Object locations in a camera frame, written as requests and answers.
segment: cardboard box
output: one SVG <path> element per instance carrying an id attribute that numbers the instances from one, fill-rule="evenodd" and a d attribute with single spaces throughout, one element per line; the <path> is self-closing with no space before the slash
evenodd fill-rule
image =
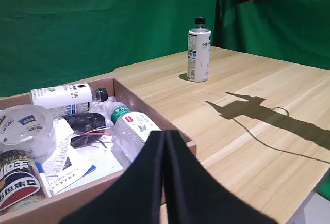
<path id="1" fill-rule="evenodd" d="M 115 78 L 98 79 L 86 83 L 89 83 L 94 88 L 107 88 L 109 96 L 115 95 L 118 101 L 125 103 L 127 107 L 133 111 L 146 113 L 161 130 L 178 130 L 176 126 L 166 120 L 160 113 L 152 109 Z M 6 109 L 20 104 L 30 104 L 28 93 L 1 99 L 0 109 Z M 196 155 L 195 142 L 183 132 L 180 131 L 180 133 L 189 149 L 194 155 Z M 118 177 L 120 177 L 123 171 L 124 170 L 118 171 L 57 196 L 42 200 L 23 209 L 7 213 L 0 216 L 0 223 L 58 223 L 63 216 L 82 207 L 87 202 L 100 195 L 112 183 L 114 183 Z"/>

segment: clear tape roll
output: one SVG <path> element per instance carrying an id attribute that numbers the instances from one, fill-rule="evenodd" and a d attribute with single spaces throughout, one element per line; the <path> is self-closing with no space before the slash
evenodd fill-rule
<path id="1" fill-rule="evenodd" d="M 43 163 L 54 152 L 56 137 L 49 110 L 37 105 L 18 105 L 0 111 L 0 152 L 25 150 Z"/>

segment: bottle label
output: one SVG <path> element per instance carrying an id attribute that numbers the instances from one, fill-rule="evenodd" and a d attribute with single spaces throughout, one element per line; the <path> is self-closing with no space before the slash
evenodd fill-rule
<path id="1" fill-rule="evenodd" d="M 119 107 L 119 108 L 115 109 L 114 112 L 113 112 L 112 115 L 111 115 L 111 122 L 112 122 L 113 124 L 115 124 L 115 123 L 117 122 L 118 118 L 119 118 L 122 114 L 124 114 L 124 113 L 128 113 L 128 112 L 130 112 L 130 109 L 127 108 L 127 107 Z"/>
<path id="2" fill-rule="evenodd" d="M 160 131 L 160 128 L 145 113 L 130 112 L 123 115 L 122 119 L 143 140 L 143 143 L 146 142 L 151 131 Z"/>
<path id="3" fill-rule="evenodd" d="M 34 89 L 30 97 L 33 104 L 50 109 L 53 118 L 87 112 L 93 101 L 88 84 Z"/>
<path id="4" fill-rule="evenodd" d="M 202 82 L 208 79 L 211 31 L 188 34 L 188 79 Z"/>

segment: water bottle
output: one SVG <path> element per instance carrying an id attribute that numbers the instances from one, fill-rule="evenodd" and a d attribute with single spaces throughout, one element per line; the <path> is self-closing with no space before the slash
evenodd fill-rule
<path id="1" fill-rule="evenodd" d="M 188 80 L 208 79 L 211 31 L 204 27 L 205 18 L 195 18 L 195 28 L 188 32 Z"/>
<path id="2" fill-rule="evenodd" d="M 107 113 L 114 123 L 114 142 L 123 150 L 132 162 L 138 155 L 149 133 L 160 128 L 145 114 L 131 111 L 121 102 L 107 106 Z"/>
<path id="3" fill-rule="evenodd" d="M 108 91 L 88 84 L 74 84 L 34 89 L 30 99 L 32 104 L 49 109 L 53 118 L 57 118 L 88 112 L 94 104 L 108 100 Z"/>

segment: white paper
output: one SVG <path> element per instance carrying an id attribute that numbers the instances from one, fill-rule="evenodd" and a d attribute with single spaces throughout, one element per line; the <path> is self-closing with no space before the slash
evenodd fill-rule
<path id="1" fill-rule="evenodd" d="M 63 170 L 68 157 L 68 147 L 71 142 L 73 130 L 64 118 L 54 120 L 56 135 L 56 149 L 42 167 L 46 175 L 56 175 Z"/>
<path id="2" fill-rule="evenodd" d="M 68 167 L 64 168 L 60 173 L 57 175 L 47 175 L 47 179 L 55 195 L 81 179 L 93 166 L 72 146 L 68 148 L 68 160 L 66 162 L 68 162 L 66 165 Z"/>
<path id="3" fill-rule="evenodd" d="M 113 154 L 111 138 L 112 136 L 105 135 L 100 138 L 100 140 L 108 147 L 107 149 L 97 141 L 91 145 L 76 149 L 84 159 L 96 166 L 96 170 L 76 181 L 64 191 L 74 189 L 123 169 L 123 166 L 118 162 L 119 156 L 117 154 L 114 156 Z M 129 165 L 129 161 L 123 153 L 121 161 L 124 165 Z"/>

